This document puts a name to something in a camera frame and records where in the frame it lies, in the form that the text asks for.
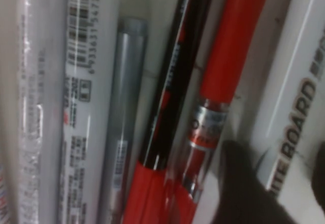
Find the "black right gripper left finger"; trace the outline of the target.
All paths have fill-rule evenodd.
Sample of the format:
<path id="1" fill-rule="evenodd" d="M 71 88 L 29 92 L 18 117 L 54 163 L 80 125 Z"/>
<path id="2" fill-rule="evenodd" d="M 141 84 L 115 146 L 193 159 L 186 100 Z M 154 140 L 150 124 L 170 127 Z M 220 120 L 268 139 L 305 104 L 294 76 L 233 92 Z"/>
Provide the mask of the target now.
<path id="1" fill-rule="evenodd" d="M 237 141 L 222 144 L 219 180 L 213 223 L 295 223 L 256 178 L 247 150 Z"/>

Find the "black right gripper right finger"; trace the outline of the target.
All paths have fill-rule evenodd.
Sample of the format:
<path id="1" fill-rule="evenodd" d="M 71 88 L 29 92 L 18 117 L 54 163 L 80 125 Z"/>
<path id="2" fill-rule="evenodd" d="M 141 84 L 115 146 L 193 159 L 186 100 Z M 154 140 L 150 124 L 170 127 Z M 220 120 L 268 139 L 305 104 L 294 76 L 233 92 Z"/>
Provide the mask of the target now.
<path id="1" fill-rule="evenodd" d="M 324 203 L 324 146 L 317 153 L 311 185 L 317 202 Z"/>

